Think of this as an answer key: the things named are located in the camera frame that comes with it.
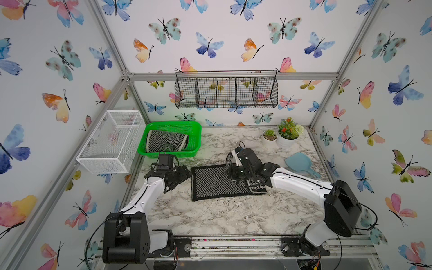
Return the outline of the black white patterned knit scarf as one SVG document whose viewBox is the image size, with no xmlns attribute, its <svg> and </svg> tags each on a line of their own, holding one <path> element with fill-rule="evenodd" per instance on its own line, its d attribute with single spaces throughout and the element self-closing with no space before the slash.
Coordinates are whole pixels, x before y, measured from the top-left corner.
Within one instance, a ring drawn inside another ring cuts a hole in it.
<svg viewBox="0 0 432 270">
<path fill-rule="evenodd" d="M 192 200 L 230 198 L 238 196 L 265 195 L 265 185 L 235 176 L 236 163 L 231 153 L 227 155 L 226 163 L 193 167 Z"/>
</svg>

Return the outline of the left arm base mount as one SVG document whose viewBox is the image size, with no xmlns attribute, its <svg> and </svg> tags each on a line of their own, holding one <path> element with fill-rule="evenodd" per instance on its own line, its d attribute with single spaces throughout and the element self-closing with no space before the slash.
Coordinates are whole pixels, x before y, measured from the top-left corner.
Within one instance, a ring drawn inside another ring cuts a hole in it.
<svg viewBox="0 0 432 270">
<path fill-rule="evenodd" d="M 179 258 L 189 258 L 192 250 L 191 238 L 175 237 L 167 247 L 156 250 L 148 255 L 149 258 L 174 258 L 176 255 Z"/>
</svg>

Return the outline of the chevron knit scarf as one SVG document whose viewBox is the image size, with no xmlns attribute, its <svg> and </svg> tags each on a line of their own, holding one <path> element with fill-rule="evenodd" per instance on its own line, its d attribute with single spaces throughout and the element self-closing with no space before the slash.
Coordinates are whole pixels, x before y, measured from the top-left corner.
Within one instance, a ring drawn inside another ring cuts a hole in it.
<svg viewBox="0 0 432 270">
<path fill-rule="evenodd" d="M 151 130 L 147 135 L 147 153 L 179 152 L 189 143 L 189 136 L 183 133 Z"/>
</svg>

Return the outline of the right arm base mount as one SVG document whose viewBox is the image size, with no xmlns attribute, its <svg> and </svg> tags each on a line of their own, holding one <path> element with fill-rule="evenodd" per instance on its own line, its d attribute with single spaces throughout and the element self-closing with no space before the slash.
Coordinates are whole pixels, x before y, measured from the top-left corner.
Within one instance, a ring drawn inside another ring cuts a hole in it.
<svg viewBox="0 0 432 270">
<path fill-rule="evenodd" d="M 323 246 L 315 247 L 299 236 L 282 237 L 281 252 L 285 257 L 330 256 L 330 251 Z"/>
</svg>

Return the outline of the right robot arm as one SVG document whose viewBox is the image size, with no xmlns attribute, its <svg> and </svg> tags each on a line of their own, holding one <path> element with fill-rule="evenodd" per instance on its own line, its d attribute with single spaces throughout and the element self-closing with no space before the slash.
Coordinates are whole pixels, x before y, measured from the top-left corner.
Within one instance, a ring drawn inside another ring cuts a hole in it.
<svg viewBox="0 0 432 270">
<path fill-rule="evenodd" d="M 331 238 L 353 235 L 362 206 L 344 181 L 313 180 L 277 164 L 262 163 L 256 155 L 229 153 L 226 167 L 229 178 L 249 181 L 259 187 L 286 190 L 324 209 L 324 219 L 307 226 L 299 239 L 300 245 L 317 249 Z"/>
</svg>

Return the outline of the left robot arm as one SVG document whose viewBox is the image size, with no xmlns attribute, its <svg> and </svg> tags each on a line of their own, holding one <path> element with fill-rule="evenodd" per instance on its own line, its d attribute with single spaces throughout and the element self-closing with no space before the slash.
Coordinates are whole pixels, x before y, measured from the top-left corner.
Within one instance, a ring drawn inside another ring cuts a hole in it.
<svg viewBox="0 0 432 270">
<path fill-rule="evenodd" d="M 159 196 L 190 177 L 186 166 L 148 172 L 145 184 L 135 197 L 120 212 L 107 216 L 103 232 L 103 262 L 143 264 L 150 254 L 161 257 L 173 255 L 172 231 L 149 229 L 147 214 Z"/>
</svg>

